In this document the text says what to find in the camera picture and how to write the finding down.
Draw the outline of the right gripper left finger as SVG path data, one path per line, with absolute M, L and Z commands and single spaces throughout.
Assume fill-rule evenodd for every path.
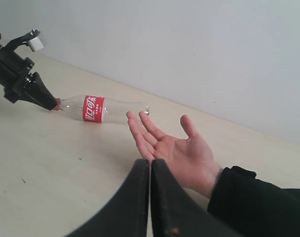
M 149 162 L 137 159 L 113 197 L 69 237 L 145 237 L 149 205 Z

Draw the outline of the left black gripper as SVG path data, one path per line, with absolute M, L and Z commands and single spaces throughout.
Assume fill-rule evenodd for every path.
M 4 89 L 4 98 L 11 103 L 27 101 L 51 111 L 56 106 L 56 99 L 40 74 L 30 73 L 33 67 L 31 59 L 22 59 L 13 50 L 0 44 L 0 84 Z

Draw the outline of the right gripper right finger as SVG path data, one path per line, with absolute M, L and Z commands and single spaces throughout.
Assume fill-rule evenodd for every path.
M 239 236 L 185 192 L 163 159 L 151 164 L 151 219 L 155 237 Z

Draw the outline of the black sleeved forearm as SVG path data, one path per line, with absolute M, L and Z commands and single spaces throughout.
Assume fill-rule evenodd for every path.
M 282 189 L 238 166 L 222 171 L 207 211 L 245 237 L 300 237 L 300 189 Z

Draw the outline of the person's open bare hand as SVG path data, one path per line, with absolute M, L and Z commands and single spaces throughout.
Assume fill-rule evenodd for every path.
M 130 132 L 142 158 L 152 162 L 163 159 L 181 186 L 211 198 L 221 166 L 215 161 L 209 145 L 187 115 L 180 125 L 188 136 L 179 139 L 157 128 L 145 112 L 127 112 Z

